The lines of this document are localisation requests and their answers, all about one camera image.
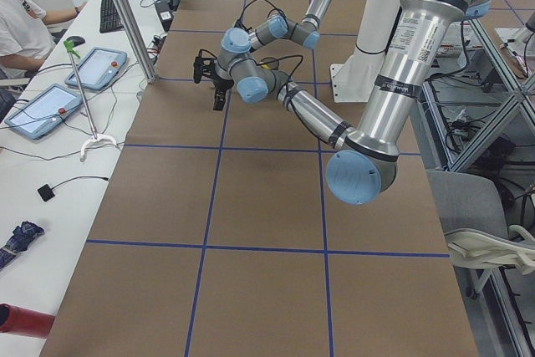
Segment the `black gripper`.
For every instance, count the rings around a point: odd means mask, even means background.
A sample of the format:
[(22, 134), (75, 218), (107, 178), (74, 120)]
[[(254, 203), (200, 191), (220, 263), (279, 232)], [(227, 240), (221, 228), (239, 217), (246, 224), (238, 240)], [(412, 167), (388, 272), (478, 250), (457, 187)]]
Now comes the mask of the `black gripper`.
[(218, 62), (214, 63), (211, 80), (215, 87), (213, 110), (223, 111), (227, 101), (227, 91), (233, 87), (234, 81)]

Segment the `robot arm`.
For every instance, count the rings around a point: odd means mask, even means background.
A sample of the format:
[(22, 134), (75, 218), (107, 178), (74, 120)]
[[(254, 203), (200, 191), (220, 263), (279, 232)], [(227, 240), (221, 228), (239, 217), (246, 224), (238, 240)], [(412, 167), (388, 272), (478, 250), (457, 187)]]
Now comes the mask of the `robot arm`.
[(258, 62), (253, 57), (280, 39), (314, 49), (332, 1), (311, 0), (299, 21), (276, 7), (256, 28), (238, 19), (224, 33), (217, 53), (198, 53), (194, 79), (208, 78), (214, 84), (216, 110), (224, 107), (231, 89), (248, 104), (273, 94), (311, 134), (334, 149), (325, 173), (331, 193), (360, 205), (395, 181), (397, 141), (448, 28), (483, 17), (490, 0), (366, 0), (354, 53), (332, 78), (343, 85), (343, 99), (362, 105), (357, 125), (301, 88), (275, 60)]
[(299, 22), (293, 21), (281, 8), (274, 6), (270, 17), (254, 29), (246, 28), (244, 15), (240, 14), (234, 27), (223, 36), (218, 64), (224, 67), (226, 57), (254, 52), (279, 38), (314, 49), (320, 38), (319, 26), (331, 1), (312, 0)]

